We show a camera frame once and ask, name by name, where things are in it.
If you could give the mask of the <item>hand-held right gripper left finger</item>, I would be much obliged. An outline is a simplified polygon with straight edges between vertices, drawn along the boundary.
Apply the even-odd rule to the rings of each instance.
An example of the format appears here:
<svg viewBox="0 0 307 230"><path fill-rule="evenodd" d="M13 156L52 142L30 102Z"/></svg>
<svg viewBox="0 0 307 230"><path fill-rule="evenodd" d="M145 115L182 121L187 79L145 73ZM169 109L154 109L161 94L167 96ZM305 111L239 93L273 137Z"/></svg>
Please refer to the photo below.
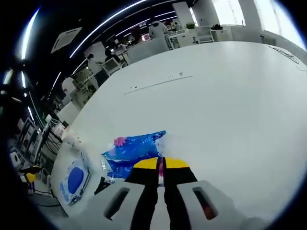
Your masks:
<svg viewBox="0 0 307 230"><path fill-rule="evenodd" d="M65 219L61 230L148 230L158 200L160 158L136 163L124 181L94 195L84 210Z"/></svg>

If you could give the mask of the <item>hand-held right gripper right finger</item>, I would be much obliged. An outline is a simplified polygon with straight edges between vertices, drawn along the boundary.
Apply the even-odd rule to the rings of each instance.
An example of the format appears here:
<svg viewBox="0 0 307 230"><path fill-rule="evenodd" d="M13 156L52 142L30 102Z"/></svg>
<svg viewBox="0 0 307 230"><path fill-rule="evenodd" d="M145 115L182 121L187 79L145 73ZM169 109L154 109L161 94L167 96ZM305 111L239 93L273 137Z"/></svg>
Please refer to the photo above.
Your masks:
<svg viewBox="0 0 307 230"><path fill-rule="evenodd" d="M199 181L188 164L163 158L164 200L172 230L264 230L269 222L247 217L233 200L208 181Z"/></svg>

